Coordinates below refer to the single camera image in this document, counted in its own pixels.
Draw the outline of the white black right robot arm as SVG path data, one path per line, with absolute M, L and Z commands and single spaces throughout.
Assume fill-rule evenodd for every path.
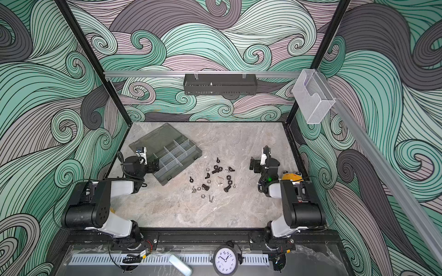
M 268 223 L 265 240 L 288 238 L 296 232 L 324 227 L 326 215 L 313 183 L 304 180 L 299 172 L 280 177 L 279 167 L 280 162 L 272 157 L 268 146 L 263 147 L 259 159 L 250 159 L 249 169 L 260 174 L 258 192 L 282 202 L 283 214 Z

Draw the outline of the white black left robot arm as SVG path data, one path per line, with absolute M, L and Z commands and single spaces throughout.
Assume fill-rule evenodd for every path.
M 125 158 L 119 151 L 123 176 L 99 181 L 81 181 L 75 184 L 71 196 L 64 207 L 61 224 L 67 230 L 98 231 L 113 239 L 143 239 L 138 223 L 115 215 L 111 211 L 111 199 L 137 194 L 146 187 L 145 175 L 160 170 L 160 159 L 149 159 L 145 147 L 137 148 L 134 156 Z

